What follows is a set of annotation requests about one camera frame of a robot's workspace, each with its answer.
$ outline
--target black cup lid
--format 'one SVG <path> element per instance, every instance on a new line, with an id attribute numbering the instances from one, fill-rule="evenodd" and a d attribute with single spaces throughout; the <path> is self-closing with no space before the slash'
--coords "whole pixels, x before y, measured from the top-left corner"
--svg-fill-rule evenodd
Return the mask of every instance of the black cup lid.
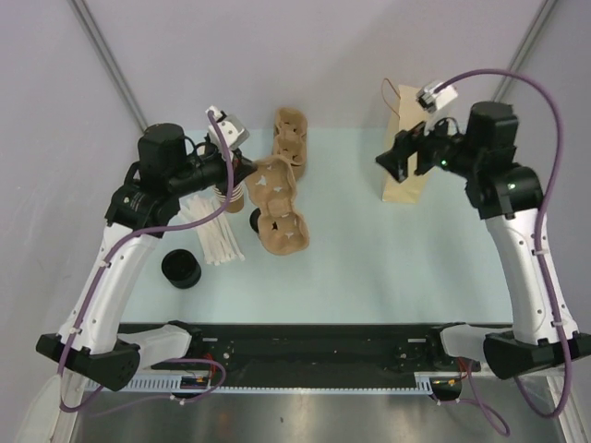
<path id="1" fill-rule="evenodd" d="M 178 289 L 195 286 L 201 278 L 201 266 L 186 249 L 175 249 L 166 254 L 162 270 L 164 277 Z"/>

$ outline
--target white table surface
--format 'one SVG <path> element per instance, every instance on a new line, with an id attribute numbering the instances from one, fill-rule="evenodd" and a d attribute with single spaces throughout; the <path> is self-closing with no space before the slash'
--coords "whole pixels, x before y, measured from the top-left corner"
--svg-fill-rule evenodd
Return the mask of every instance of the white table surface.
<path id="1" fill-rule="evenodd" d="M 202 133 L 192 133 L 195 140 Z M 194 230 L 167 233 L 141 272 L 125 322 L 421 323 L 511 322 L 501 262 L 464 181 L 434 171 L 417 205 L 384 203 L 374 162 L 381 129 L 309 129 L 308 168 L 295 206 L 308 249 L 268 253 L 248 224 L 254 206 L 226 214 L 246 261 L 206 265 Z M 242 151 L 271 153 L 271 131 L 252 131 Z M 200 282 L 177 290 L 162 275 L 166 253 L 185 248 Z"/>

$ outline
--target gray wall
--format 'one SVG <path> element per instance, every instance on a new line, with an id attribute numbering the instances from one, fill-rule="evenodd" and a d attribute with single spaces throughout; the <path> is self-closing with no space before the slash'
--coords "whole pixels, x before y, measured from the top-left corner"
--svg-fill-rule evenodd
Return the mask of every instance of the gray wall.
<path id="1" fill-rule="evenodd" d="M 566 149 L 553 200 L 549 205 L 549 240 L 561 288 L 580 330 L 591 331 L 591 2 L 560 2 L 525 73 L 550 88 L 566 125 Z M 518 85 L 506 102 L 521 119 L 518 160 L 540 172 L 544 183 L 555 149 L 555 131 L 548 106 L 526 85 Z M 591 418 L 591 359 L 577 363 L 576 387 Z"/>
<path id="2" fill-rule="evenodd" d="M 0 440 L 55 364 L 34 352 L 78 298 L 137 129 L 66 1 L 0 7 Z"/>
<path id="3" fill-rule="evenodd" d="M 200 129 L 215 103 L 254 129 L 286 105 L 314 127 L 385 127 L 383 77 L 506 66 L 540 0 L 88 3 L 148 120 Z M 497 82 L 466 85 L 458 111 Z"/>

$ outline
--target reflective floor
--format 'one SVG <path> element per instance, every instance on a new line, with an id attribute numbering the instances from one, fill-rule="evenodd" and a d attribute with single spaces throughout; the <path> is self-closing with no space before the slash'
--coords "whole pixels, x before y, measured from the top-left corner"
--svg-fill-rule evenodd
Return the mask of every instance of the reflective floor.
<path id="1" fill-rule="evenodd" d="M 558 421 L 527 409 L 512 382 L 478 380 L 482 397 L 509 423 L 498 436 L 470 405 L 438 407 L 426 397 L 380 395 L 219 394 L 180 407 L 146 401 L 103 417 L 94 413 L 144 394 L 104 393 L 80 416 L 73 442 L 422 443 L 562 442 Z M 539 402 L 542 386 L 529 382 Z M 464 396 L 471 395 L 467 389 Z"/>

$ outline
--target brown paper bag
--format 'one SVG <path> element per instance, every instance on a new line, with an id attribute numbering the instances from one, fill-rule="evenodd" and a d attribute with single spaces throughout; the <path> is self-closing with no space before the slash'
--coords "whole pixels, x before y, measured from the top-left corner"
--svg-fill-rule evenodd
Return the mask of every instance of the brown paper bag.
<path id="1" fill-rule="evenodd" d="M 386 137 L 384 138 L 384 150 L 392 148 L 394 137 L 398 131 L 412 129 L 418 123 L 428 119 L 428 113 L 416 102 L 416 93 L 419 88 L 399 85 L 400 101 L 398 102 L 398 114 L 390 116 Z M 382 201 L 395 201 L 398 203 L 417 203 L 427 183 L 430 173 L 414 175 L 416 169 L 416 154 L 408 159 L 408 178 L 402 183 L 396 182 L 388 173 L 384 182 Z"/>

